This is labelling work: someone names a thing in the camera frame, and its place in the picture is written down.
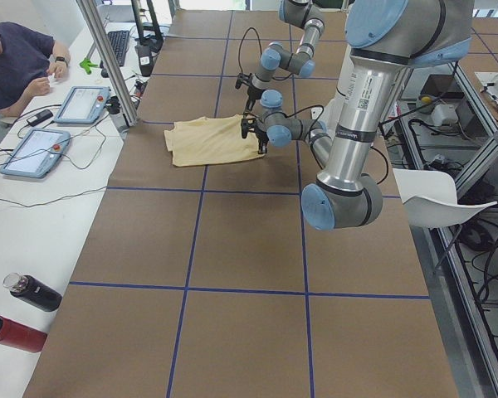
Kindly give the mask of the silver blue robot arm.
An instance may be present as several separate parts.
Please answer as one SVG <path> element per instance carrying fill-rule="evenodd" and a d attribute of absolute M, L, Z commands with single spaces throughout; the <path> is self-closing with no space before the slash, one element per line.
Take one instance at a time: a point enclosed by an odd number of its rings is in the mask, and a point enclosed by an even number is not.
<path fill-rule="evenodd" d="M 284 1 L 283 22 L 299 27 L 297 51 L 271 43 L 256 72 L 237 77 L 247 87 L 241 121 L 243 135 L 253 133 L 258 150 L 307 143 L 321 170 L 301 193 L 307 222 L 318 230 L 364 226 L 383 207 L 376 181 L 364 172 L 369 150 L 393 82 L 401 70 L 439 66 L 464 57 L 470 48 L 471 1 L 357 1 L 349 11 L 345 38 L 352 70 L 344 104 L 329 122 L 297 119 L 282 108 L 282 96 L 270 87 L 277 70 L 307 77 L 315 67 L 315 46 L 325 29 L 322 11 L 310 1 Z"/>
<path fill-rule="evenodd" d="M 280 42 L 270 43 L 261 53 L 254 73 L 238 74 L 236 89 L 242 85 L 247 87 L 245 113 L 252 112 L 263 92 L 270 89 L 277 69 L 307 78 L 315 68 L 315 48 L 325 30 L 323 12 L 312 1 L 286 0 L 280 2 L 278 13 L 282 22 L 300 28 L 303 36 L 296 52 L 286 50 Z"/>

